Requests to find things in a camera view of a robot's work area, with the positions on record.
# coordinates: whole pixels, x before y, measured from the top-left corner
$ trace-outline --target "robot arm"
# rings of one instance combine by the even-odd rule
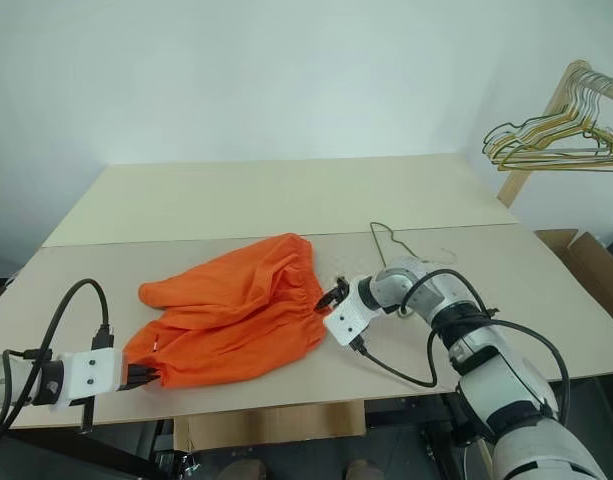
[[[558,421],[561,414],[546,379],[496,326],[487,324],[481,299],[456,272],[433,276],[434,270],[416,258],[400,258],[375,276],[338,284],[322,299],[337,301],[326,327],[341,345],[355,348],[373,318],[402,305],[413,309],[448,350],[461,375],[457,392],[476,430],[496,444],[496,480],[605,479],[586,448]]]
[[[53,359],[50,342],[71,299],[84,285],[95,289],[102,313],[91,350],[64,353]],[[96,395],[129,390],[159,377],[154,368],[125,364],[121,350],[113,348],[113,344],[108,305],[101,286],[90,278],[76,282],[55,310],[40,348],[23,353],[5,350],[0,354],[0,440],[21,408],[31,404],[52,408],[83,405],[81,431],[87,433],[93,427]]]

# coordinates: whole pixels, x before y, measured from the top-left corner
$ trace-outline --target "wire hanger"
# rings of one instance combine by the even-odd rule
[[[613,98],[613,78],[581,61],[571,64],[567,73],[555,102],[559,108],[549,105],[545,115],[520,125],[503,123],[484,137],[482,153],[498,170],[613,172],[613,129],[597,126],[601,97]],[[571,138],[583,146],[557,145]]]

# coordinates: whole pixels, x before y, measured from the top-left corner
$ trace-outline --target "white tabletop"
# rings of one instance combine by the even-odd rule
[[[613,320],[531,232],[520,225],[457,227],[400,232],[419,255],[446,261],[478,288],[499,318],[538,330],[561,350],[573,377],[613,372]],[[386,256],[403,254],[390,244]],[[381,268],[368,233],[314,235],[316,273],[324,288],[339,274],[352,277]],[[40,250],[0,299],[0,351],[37,346],[59,299],[82,277],[93,277],[108,296],[116,346],[121,347],[159,311],[141,304],[140,283],[159,280],[255,239],[195,240],[51,247]],[[82,290],[53,342],[56,352],[85,350],[99,325],[92,291]],[[387,317],[371,324],[371,352],[409,375],[428,377],[428,327],[414,317]],[[509,337],[550,378],[558,377],[548,351],[536,341]],[[156,385],[98,397],[96,423],[138,421],[184,414],[309,402],[420,395],[451,390],[457,381],[445,350],[435,346],[439,386],[422,389],[393,377],[328,336],[304,359],[258,379],[229,385],[163,390]],[[78,407],[50,413],[26,408],[16,426],[72,425]]]
[[[107,167],[45,246],[516,223],[456,155]]]
[[[489,305],[501,309],[500,318],[549,337],[572,376],[613,372],[613,320],[454,155],[109,167],[0,298],[0,351],[37,346],[62,295],[84,277],[104,287],[121,347],[160,314],[140,303],[141,283],[256,241],[252,237],[310,235],[324,289],[340,274],[371,274],[381,268],[371,236],[353,232],[367,232],[372,220],[406,230],[398,235],[419,255],[466,275]],[[387,256],[404,254],[385,245]],[[88,349],[98,325],[96,296],[84,289],[57,330],[54,351]],[[367,342],[384,361],[427,378],[427,335],[419,318],[388,317],[373,322]],[[556,378],[548,352],[518,335],[509,333]],[[425,390],[329,336],[304,359],[255,380],[176,390],[149,385],[102,395],[95,421],[449,391],[457,376],[439,343],[436,359],[439,385]],[[79,419],[77,407],[57,413],[34,407],[24,409],[16,425],[72,425]]]

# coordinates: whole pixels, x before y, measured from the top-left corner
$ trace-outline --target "orange fabric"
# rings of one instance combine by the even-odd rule
[[[166,311],[124,354],[157,368],[165,387],[254,378],[319,345],[326,328],[313,307],[321,296],[310,243],[272,237],[141,285],[141,301]]]

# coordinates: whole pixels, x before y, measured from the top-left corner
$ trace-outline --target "black wire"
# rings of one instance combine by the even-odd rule
[[[11,372],[10,372],[10,356],[17,355],[21,357],[23,354],[21,352],[16,352],[14,350],[4,350],[2,352],[2,364],[4,366],[4,400],[2,402],[2,407],[0,408],[0,428],[2,423],[4,423],[4,419],[8,415],[8,410],[10,409],[11,397],[13,396],[13,385],[11,382]]]
[[[482,297],[479,295],[477,290],[475,290],[475,287],[473,287],[473,285],[461,273],[455,270],[452,270],[450,268],[440,268],[439,270],[430,272],[429,274],[426,274],[422,278],[417,280],[415,284],[412,287],[410,287],[408,292],[406,292],[406,295],[404,295],[404,298],[402,299],[402,304],[400,307],[400,311],[402,314],[404,315],[406,314],[406,304],[408,303],[410,298],[415,294],[415,292],[419,290],[419,288],[422,285],[424,285],[424,283],[426,283],[428,280],[438,275],[452,275],[453,277],[457,277],[457,279],[464,284],[464,286],[468,289],[470,294],[475,298],[475,301],[477,302],[477,305],[479,306],[479,309],[482,311],[482,313],[488,316],[488,309],[486,308],[486,305],[484,304]]]
[[[53,314],[53,318],[48,324],[48,328],[46,329],[46,333],[44,334],[44,339],[42,340],[42,344],[39,347],[39,352],[37,354],[37,357],[33,361],[33,367],[30,373],[28,374],[28,378],[26,379],[24,388],[22,388],[22,391],[19,394],[19,398],[15,402],[15,406],[13,407],[13,410],[11,411],[10,415],[8,415],[6,419],[3,420],[3,422],[0,424],[0,440],[2,436],[8,431],[12,423],[15,421],[15,419],[19,415],[20,410],[26,403],[26,399],[28,398],[28,395],[30,394],[31,389],[33,388],[33,385],[35,384],[35,381],[37,380],[37,376],[39,375],[39,371],[42,367],[42,364],[47,360],[46,357],[47,357],[48,348],[50,347],[50,342],[52,341],[53,336],[55,335],[55,330],[57,330],[57,326],[59,325],[59,321],[61,320],[62,315],[64,314],[64,311],[66,310],[66,307],[68,307],[68,304],[70,303],[75,293],[77,293],[77,291],[84,285],[91,285],[97,292],[97,296],[99,297],[99,303],[102,307],[102,325],[106,327],[108,326],[108,303],[106,302],[106,295],[104,295],[104,291],[102,290],[102,287],[99,285],[99,283],[97,283],[92,278],[84,278],[83,280],[80,280],[79,282],[75,283],[72,287],[68,289],[68,291],[66,292],[62,300],[59,302],[59,305],[57,306],[57,309],[55,310],[55,313]]]
[[[570,410],[570,376],[568,374],[568,369],[566,368],[566,363],[564,362],[564,359],[559,353],[559,350],[557,349],[557,347],[550,340],[548,340],[546,337],[536,332],[535,330],[532,330],[523,325],[519,325],[517,323],[508,322],[506,320],[495,320],[495,319],[490,318],[488,309],[486,308],[486,305],[484,304],[484,301],[482,300],[481,296],[479,295],[475,287],[473,287],[473,285],[462,274],[460,274],[459,272],[456,272],[455,270],[444,268],[444,269],[435,270],[434,272],[431,272],[423,276],[417,282],[415,282],[415,284],[408,290],[408,292],[406,292],[406,295],[404,295],[404,298],[402,299],[402,304],[401,304],[402,313],[406,313],[406,304],[408,303],[410,298],[415,294],[415,292],[428,280],[438,275],[453,275],[454,277],[458,278],[464,284],[464,286],[468,289],[471,295],[475,298],[480,310],[487,318],[482,318],[482,317],[462,318],[459,320],[452,320],[451,322],[447,324],[437,326],[431,329],[430,335],[428,336],[428,340],[426,342],[426,356],[428,358],[428,366],[430,368],[430,374],[431,374],[430,381],[424,381],[424,380],[419,380],[419,379],[410,377],[386,365],[384,362],[377,359],[376,357],[374,357],[368,352],[368,350],[364,346],[364,340],[361,336],[356,337],[359,340],[357,340],[354,343],[354,345],[351,344],[351,346],[354,349],[356,349],[360,354],[362,354],[363,356],[365,356],[366,358],[368,358],[375,364],[379,365],[380,367],[384,368],[388,372],[392,373],[393,375],[396,375],[399,378],[402,378],[406,381],[414,383],[415,385],[432,388],[437,385],[437,371],[435,368],[435,361],[433,358],[433,341],[435,340],[435,337],[439,335],[443,329],[447,327],[451,327],[451,326],[457,326],[457,325],[479,325],[482,327],[496,325],[496,326],[506,327],[506,328],[520,331],[526,335],[529,335],[535,338],[536,340],[541,342],[543,345],[545,345],[550,351],[550,353],[552,354],[553,358],[555,359],[555,362],[557,363],[557,367],[559,368],[559,372],[562,377],[562,388],[563,388],[561,407],[559,410],[559,421],[562,425],[565,426],[568,421],[568,414]]]

